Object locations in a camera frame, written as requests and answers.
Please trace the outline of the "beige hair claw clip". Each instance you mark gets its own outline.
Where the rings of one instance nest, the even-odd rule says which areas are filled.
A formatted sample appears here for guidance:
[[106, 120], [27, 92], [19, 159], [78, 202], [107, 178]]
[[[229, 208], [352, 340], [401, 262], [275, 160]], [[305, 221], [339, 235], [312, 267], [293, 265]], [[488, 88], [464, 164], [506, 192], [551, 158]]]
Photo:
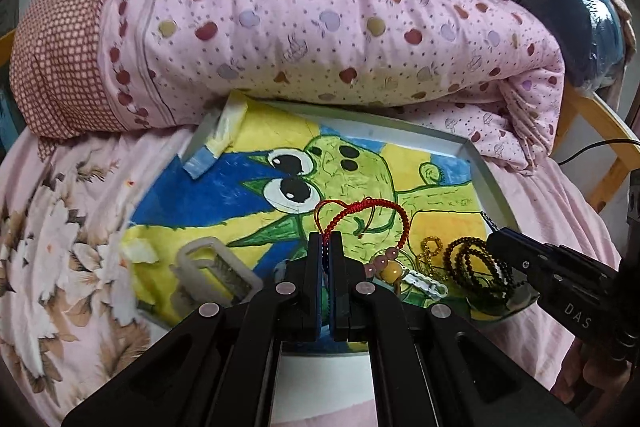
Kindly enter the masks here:
[[262, 279], [213, 236], [184, 245], [169, 269], [177, 281], [170, 303], [179, 317], [204, 303], [221, 308], [246, 303], [264, 287]]

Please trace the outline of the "white paper sheet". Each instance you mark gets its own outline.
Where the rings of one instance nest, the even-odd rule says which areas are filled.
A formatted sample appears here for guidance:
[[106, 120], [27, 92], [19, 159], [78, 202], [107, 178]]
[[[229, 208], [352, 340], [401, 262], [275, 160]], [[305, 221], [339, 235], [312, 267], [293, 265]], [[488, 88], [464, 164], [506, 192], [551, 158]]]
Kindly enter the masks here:
[[278, 367], [276, 399], [347, 407], [373, 399], [371, 365], [367, 353], [302, 357], [285, 355]]

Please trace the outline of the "grey tray with frog drawing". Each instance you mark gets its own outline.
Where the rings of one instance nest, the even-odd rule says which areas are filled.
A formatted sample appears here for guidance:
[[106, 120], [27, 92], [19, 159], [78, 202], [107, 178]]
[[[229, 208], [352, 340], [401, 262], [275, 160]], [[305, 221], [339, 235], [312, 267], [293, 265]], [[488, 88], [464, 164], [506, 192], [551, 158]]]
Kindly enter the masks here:
[[347, 257], [405, 303], [448, 303], [478, 324], [529, 307], [535, 291], [480, 248], [488, 219], [514, 217], [471, 143], [440, 131], [328, 108], [246, 101], [222, 152], [192, 136], [122, 236], [139, 311], [180, 322], [169, 265], [213, 236], [264, 286], [304, 257], [310, 234], [341, 235]]

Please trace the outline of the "pink floral bed sheet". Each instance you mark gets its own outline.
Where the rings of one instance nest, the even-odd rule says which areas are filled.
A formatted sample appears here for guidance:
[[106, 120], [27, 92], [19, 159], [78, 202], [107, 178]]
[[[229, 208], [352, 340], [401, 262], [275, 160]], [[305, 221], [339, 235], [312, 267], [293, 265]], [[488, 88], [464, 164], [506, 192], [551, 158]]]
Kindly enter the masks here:
[[[150, 347], [137, 316], [120, 230], [193, 128], [87, 134], [41, 159], [25, 129], [1, 164], [1, 360], [36, 421], [59, 426]], [[486, 160], [521, 231], [616, 269], [601, 217], [548, 158], [533, 174]], [[487, 334], [551, 390], [574, 336], [537, 305]]]

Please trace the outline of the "red checkered pillow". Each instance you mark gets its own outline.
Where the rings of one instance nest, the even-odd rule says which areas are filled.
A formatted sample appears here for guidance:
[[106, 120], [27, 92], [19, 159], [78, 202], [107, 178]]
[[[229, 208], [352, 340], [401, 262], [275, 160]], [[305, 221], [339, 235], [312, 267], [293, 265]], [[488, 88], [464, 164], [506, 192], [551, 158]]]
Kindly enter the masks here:
[[122, 131], [98, 64], [105, 0], [32, 0], [17, 25], [10, 86], [29, 130], [67, 140]]

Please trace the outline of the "pink dotted folded quilt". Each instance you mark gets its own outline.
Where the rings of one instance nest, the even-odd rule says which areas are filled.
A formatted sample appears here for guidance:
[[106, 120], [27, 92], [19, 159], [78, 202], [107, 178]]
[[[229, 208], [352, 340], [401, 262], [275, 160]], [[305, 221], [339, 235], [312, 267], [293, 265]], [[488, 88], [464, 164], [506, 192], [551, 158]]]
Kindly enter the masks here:
[[106, 0], [98, 63], [128, 129], [198, 124], [232, 91], [405, 107], [516, 170], [550, 155], [565, 72], [511, 0]]

